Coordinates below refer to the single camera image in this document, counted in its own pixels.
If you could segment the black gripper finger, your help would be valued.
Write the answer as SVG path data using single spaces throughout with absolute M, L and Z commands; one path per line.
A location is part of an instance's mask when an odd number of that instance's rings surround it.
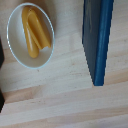
M 5 99 L 4 99 L 3 93 L 0 90 L 0 113 L 2 111 L 2 108 L 4 106 L 4 103 L 5 103 Z
M 1 37 L 0 37 L 0 68 L 2 67 L 4 60 L 5 60 L 4 52 L 3 52 L 3 47 L 2 47 Z

